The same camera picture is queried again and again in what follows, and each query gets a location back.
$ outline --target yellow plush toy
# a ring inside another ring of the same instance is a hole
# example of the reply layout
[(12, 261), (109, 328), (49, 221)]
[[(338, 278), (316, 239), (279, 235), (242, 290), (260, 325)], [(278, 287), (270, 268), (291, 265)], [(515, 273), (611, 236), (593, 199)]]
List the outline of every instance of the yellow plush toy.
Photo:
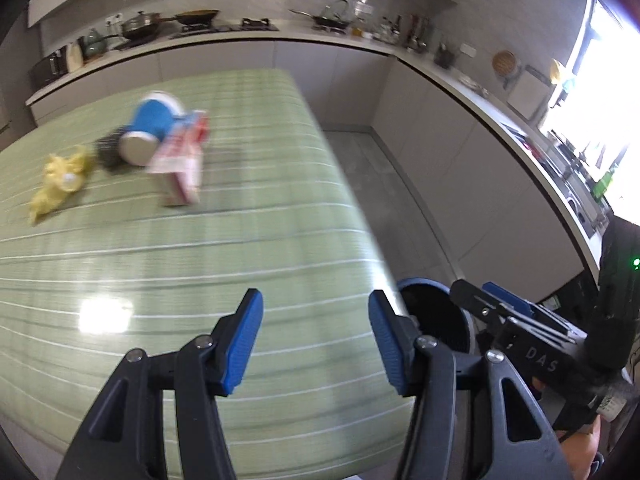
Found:
[(81, 189), (93, 166), (92, 157), (84, 146), (76, 146), (76, 153), (69, 158), (49, 155), (42, 188), (31, 199), (31, 224), (58, 209), (68, 195)]

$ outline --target blue cup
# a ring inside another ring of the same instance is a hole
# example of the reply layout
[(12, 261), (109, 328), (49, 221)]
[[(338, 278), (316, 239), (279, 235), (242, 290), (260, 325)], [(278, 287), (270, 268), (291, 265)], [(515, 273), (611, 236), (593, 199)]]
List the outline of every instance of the blue cup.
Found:
[(151, 92), (142, 99), (129, 131), (120, 138), (120, 155), (129, 164), (146, 166), (176, 121), (184, 117), (184, 107), (177, 98), (167, 92)]

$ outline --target blue gripper pad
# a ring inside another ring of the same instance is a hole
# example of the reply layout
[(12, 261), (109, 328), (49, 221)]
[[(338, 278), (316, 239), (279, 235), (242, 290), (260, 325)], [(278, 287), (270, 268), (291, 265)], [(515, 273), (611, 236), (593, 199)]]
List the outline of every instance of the blue gripper pad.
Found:
[(369, 322), (385, 366), (386, 378), (402, 396), (411, 395), (414, 341), (420, 335), (411, 319), (397, 316), (382, 290), (369, 295)]
[(529, 306), (529, 301), (519, 298), (505, 288), (496, 285), (494, 282), (486, 282), (482, 290), (498, 298), (501, 302), (511, 305), (516, 312), (523, 316), (533, 317), (533, 310)]
[(222, 377), (221, 386), (226, 395), (242, 382), (242, 376), (249, 362), (251, 350), (262, 322), (262, 294), (250, 288), (242, 298), (235, 314), (230, 316), (229, 324), (235, 327), (226, 348), (226, 373)]

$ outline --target green striped tablecloth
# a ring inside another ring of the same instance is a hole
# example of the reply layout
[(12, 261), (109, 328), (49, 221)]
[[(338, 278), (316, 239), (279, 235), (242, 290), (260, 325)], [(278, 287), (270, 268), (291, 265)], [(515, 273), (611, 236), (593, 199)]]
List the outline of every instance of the green striped tablecloth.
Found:
[[(151, 89), (210, 113), (201, 203), (164, 208), (143, 171), (98, 170), (28, 225), (46, 155), (125, 124)], [(338, 479), (401, 450), (410, 403), (386, 382), (367, 319), (391, 276), (286, 73), (172, 80), (78, 108), (1, 152), (0, 182), (0, 409), (25, 430), (64, 451), (127, 350), (179, 349), (253, 286), (262, 328), (219, 402), (239, 478)], [(171, 396), (164, 406), (179, 478)]]

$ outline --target white countertop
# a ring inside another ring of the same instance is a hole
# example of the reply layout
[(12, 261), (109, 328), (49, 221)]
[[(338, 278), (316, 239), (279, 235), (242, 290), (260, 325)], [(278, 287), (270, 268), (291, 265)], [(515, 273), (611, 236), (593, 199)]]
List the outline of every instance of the white countertop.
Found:
[(180, 46), (188, 46), (191, 44), (208, 43), (211, 41), (228, 41), (228, 40), (300, 40), (300, 41), (314, 41), (321, 43), (331, 43), (340, 46), (350, 46), (355, 48), (362, 48), (374, 52), (380, 52), (381, 54), (388, 54), (397, 57), (402, 62), (407, 63), (412, 68), (421, 72), (426, 77), (430, 78), (446, 91), (454, 95), (463, 105), (472, 110), (478, 117), (480, 117), (523, 161), (530, 172), (538, 179), (542, 184), (543, 189), (546, 190), (551, 200), (554, 202), (558, 210), (561, 212), (564, 220), (568, 223), (575, 239), (578, 241), (580, 249), (584, 254), (588, 266), (591, 270), (594, 279), (598, 279), (599, 273), (599, 261), (600, 261), (600, 248), (601, 240), (598, 234), (587, 238), (580, 222), (575, 216), (565, 198), (562, 196), (560, 190), (556, 187), (553, 181), (546, 174), (545, 170), (538, 164), (533, 156), (511, 137), (508, 131), (502, 126), (503, 123), (509, 126), (515, 127), (524, 131), (526, 134), (530, 134), (528, 128), (519, 124), (518, 121), (509, 117), (508, 108), (505, 104), (498, 102), (497, 99), (489, 97), (484, 99), (471, 89), (464, 86), (457, 80), (459, 72), (453, 70), (448, 72), (435, 65), (430, 56), (417, 55), (412, 52), (408, 52), (404, 48), (397, 46), (380, 43), (375, 40), (365, 40), (363, 38), (356, 38), (353, 36), (343, 36), (340, 34), (321, 32), (318, 30), (312, 30), (307, 22), (274, 22), (274, 24), (280, 29), (278, 31), (255, 31), (255, 32), (216, 32), (212, 34), (201, 34), (197, 36), (189, 36), (186, 38), (177, 38), (174, 40), (168, 37), (160, 37), (158, 40), (151, 43), (144, 44), (139, 47), (131, 48), (119, 52), (117, 50), (111, 50), (107, 52), (100, 59), (90, 62), (88, 65), (81, 69), (63, 76), (50, 85), (38, 90), (26, 101), (26, 105), (30, 106), (33, 102), (41, 99), (49, 93), (52, 93), (57, 88), (68, 84), (69, 82), (82, 77), (91, 72), (95, 72), (109, 65), (122, 62), (131, 57), (137, 57), (143, 54), (152, 54), (159, 50), (165, 50), (168, 48), (175, 48)]

